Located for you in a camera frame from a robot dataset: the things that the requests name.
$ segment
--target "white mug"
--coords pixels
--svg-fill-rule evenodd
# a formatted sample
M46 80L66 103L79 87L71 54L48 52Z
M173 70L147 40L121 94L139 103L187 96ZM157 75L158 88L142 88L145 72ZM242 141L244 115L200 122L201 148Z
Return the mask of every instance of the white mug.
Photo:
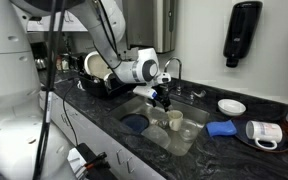
M169 126L173 131L178 131L183 122L183 113L178 110L171 110L167 113L170 120Z
M254 139L255 144L267 150L277 148L277 143L281 142L283 133L278 124L249 121L246 124L246 135L249 139ZM263 146L259 141L271 142L272 147Z

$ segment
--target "wall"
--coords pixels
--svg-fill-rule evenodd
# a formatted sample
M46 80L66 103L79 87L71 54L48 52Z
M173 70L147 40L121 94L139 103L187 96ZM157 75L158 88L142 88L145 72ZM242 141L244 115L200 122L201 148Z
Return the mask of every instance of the wall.
M179 0L176 50L183 79L288 103L288 1L264 0L261 19L248 54L227 68L223 47L236 0ZM174 62L172 76L177 75Z

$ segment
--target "faucet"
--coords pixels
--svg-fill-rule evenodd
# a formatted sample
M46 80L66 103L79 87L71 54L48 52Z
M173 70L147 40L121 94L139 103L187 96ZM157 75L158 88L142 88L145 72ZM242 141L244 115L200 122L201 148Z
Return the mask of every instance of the faucet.
M177 88L176 88L176 94L177 95L181 95L181 91L182 91L182 88L181 88L181 80L182 80L182 62L180 59L178 59L177 57L171 57L165 64L165 67L164 67L164 72L167 72L167 67L168 65L171 63L171 61L173 60L177 60L178 61L178 64L179 64L179 70L178 70L178 84L177 84Z
M196 92L192 91L191 95L190 95L190 99L194 101L195 96L198 98L202 98L206 95L206 91L202 90L199 94L197 94Z

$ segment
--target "stainless steel sink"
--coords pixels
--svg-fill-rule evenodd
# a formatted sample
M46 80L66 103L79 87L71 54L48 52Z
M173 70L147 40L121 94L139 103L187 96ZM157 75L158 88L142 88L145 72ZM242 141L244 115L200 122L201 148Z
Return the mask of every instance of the stainless steel sink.
M199 131L209 120L209 113L201 109L186 105L184 103L171 100L173 109L182 111L184 119L193 120L198 124ZM154 124L156 120L167 120L167 114L164 112L162 106L157 102L157 106L153 107L152 104L144 97L137 96L130 101L122 104L116 109L112 110L111 115L117 119L131 113L142 114L146 116L150 124ZM179 136L178 132L172 131L169 128L165 129L168 136L171 138L170 145L166 148L169 152L177 156L185 155L192 143L184 142Z

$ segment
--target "black granite countertop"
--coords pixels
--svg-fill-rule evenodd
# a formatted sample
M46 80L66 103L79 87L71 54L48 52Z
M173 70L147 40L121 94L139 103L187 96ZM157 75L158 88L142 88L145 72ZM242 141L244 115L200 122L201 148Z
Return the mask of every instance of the black granite countertop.
M62 80L76 76L74 72L58 73L55 93L63 97L72 82ZM46 72L40 71L39 77L41 83L46 82ZM245 104L245 118L279 121L288 111L285 104L188 82L183 84L187 92L200 89L207 92L205 98L191 105L208 111L211 121L229 119L217 109L217 101L223 98ZM288 152L267 153L251 148L235 137L211 138L204 128L186 155L175 156L143 136L133 134L110 115L112 109L133 97L132 93L124 93L114 99L99 99L74 87L66 101L166 179L288 179ZM171 98L191 103L176 95L171 95Z

